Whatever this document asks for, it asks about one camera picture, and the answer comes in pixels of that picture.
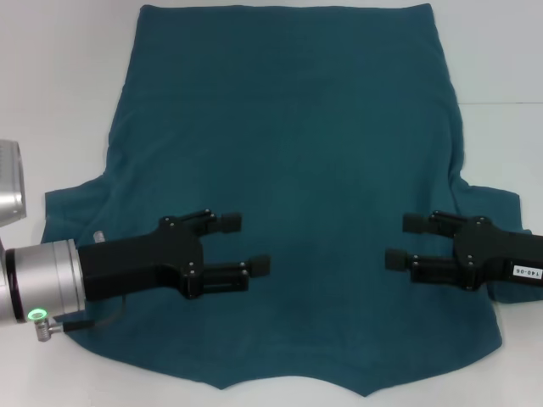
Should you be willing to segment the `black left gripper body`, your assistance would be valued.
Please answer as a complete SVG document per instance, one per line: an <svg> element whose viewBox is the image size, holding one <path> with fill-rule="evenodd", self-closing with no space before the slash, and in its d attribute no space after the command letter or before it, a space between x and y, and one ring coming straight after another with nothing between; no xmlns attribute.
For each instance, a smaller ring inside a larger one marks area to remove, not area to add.
<svg viewBox="0 0 543 407"><path fill-rule="evenodd" d="M81 246L87 300L168 287L185 298L204 292L203 215L164 217L148 234Z"/></svg>

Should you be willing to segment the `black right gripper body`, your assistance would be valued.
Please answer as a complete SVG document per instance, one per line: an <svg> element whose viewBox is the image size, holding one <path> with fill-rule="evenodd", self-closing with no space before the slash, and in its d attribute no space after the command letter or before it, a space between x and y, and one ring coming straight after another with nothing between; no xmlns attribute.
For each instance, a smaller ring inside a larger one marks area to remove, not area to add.
<svg viewBox="0 0 543 407"><path fill-rule="evenodd" d="M543 287L543 236L503 231L483 218L468 220L453 237L462 287L488 282Z"/></svg>

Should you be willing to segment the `teal blue shirt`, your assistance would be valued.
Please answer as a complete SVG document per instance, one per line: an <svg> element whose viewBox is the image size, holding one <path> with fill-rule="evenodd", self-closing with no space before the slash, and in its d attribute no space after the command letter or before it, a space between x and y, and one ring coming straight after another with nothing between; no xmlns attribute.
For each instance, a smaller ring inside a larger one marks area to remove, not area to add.
<svg viewBox="0 0 543 407"><path fill-rule="evenodd" d="M368 395L460 369L501 346L494 303L410 282L386 248L447 255L405 213L484 215L522 228L512 192L460 175L462 118L432 8L140 10L104 173L46 196L47 242L152 231L161 217L239 212L209 262L271 257L247 292L129 297L72 339L100 356L218 388L306 376Z"/></svg>

